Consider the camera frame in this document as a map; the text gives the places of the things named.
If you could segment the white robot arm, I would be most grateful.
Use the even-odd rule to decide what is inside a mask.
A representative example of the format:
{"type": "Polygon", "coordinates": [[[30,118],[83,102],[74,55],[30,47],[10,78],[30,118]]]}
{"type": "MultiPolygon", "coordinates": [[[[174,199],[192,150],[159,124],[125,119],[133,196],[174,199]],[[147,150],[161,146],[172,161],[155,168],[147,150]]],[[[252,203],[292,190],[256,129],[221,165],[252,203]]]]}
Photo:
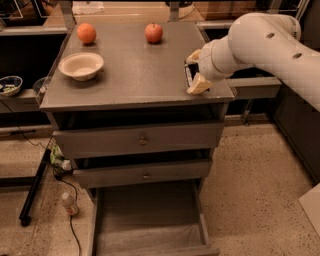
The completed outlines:
{"type": "Polygon", "coordinates": [[[185,61],[199,68],[190,94],[200,94],[234,72],[256,67],[277,77],[320,110],[320,53],[299,42],[301,27],[288,15],[249,13],[228,34],[194,51],[185,61]]]}

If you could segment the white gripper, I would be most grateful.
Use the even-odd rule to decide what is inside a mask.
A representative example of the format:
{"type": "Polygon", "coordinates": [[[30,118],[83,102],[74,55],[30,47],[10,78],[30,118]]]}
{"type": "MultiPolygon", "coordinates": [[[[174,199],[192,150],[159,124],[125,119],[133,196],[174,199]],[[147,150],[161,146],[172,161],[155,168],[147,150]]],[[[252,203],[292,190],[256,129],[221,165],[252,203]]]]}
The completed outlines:
{"type": "Polygon", "coordinates": [[[239,63],[233,56],[227,39],[216,39],[205,44],[200,50],[189,55],[185,62],[196,64],[200,73],[197,73],[187,89],[192,95],[201,94],[213,86],[211,81],[223,80],[231,76],[238,68],[239,63]]]}

